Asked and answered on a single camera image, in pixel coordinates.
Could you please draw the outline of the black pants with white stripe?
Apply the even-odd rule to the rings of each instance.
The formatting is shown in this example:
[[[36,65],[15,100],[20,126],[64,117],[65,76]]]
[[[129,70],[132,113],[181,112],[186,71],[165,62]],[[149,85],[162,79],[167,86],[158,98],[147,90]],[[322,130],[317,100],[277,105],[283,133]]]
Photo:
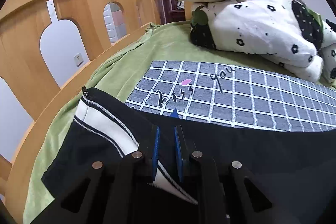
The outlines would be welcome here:
[[[145,177],[142,143],[160,130],[157,174]],[[195,144],[180,182],[174,128]],[[54,200],[35,223],[301,223],[237,154],[217,155],[193,124],[147,120],[98,89],[83,89],[64,142],[41,180]],[[316,223],[335,223],[335,197]]]

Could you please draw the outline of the grey checked bed sheet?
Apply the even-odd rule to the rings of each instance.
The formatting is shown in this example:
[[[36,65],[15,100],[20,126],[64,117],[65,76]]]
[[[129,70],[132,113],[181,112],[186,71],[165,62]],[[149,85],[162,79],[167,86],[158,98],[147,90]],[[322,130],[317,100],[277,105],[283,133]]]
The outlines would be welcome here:
[[[335,91],[235,65],[153,61],[126,100],[185,120],[275,131],[335,129]]]

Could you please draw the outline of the green bed blanket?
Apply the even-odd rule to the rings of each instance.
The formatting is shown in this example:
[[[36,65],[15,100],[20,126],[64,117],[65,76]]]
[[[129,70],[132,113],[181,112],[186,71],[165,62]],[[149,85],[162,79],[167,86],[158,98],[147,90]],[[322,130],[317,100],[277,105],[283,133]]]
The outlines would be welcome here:
[[[102,63],[86,87],[107,93],[133,113],[137,109],[128,106],[126,100],[153,61],[218,63],[293,77],[255,55],[197,47],[189,40],[189,25],[178,22],[151,24],[140,39]],[[152,122],[163,116],[139,112]],[[335,129],[275,131],[178,119],[195,125],[192,134],[201,144],[210,143],[217,155],[239,154],[278,202],[301,223],[316,223],[335,197]]]

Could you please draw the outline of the white floral black quilt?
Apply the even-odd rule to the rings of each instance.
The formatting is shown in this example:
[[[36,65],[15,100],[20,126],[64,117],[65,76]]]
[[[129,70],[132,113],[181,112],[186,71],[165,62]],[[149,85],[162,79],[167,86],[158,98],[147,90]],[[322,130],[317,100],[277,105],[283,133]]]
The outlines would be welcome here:
[[[260,55],[298,78],[335,83],[335,24],[295,0],[232,0],[192,6],[191,41]]]

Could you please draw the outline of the white wall socket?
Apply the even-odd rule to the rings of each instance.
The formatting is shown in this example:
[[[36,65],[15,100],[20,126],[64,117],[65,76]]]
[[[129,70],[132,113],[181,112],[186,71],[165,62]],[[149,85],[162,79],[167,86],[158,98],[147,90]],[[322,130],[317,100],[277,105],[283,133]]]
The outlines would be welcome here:
[[[81,53],[78,53],[78,54],[75,55],[73,58],[74,58],[74,61],[75,61],[75,65],[76,65],[77,67],[79,67],[80,65],[82,65],[82,63],[84,62]]]

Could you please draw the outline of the wooden bed frame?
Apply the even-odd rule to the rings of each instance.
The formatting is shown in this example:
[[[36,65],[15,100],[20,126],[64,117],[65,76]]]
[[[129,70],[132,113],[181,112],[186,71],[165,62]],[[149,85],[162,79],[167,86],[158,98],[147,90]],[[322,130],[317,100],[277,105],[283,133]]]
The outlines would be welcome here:
[[[155,0],[53,0],[57,18],[76,24],[89,58],[59,86],[40,49],[51,24],[47,1],[7,0],[1,8],[1,77],[33,119],[13,160],[1,160],[1,193],[17,223],[23,221],[34,162],[55,115],[103,61],[160,22]]]

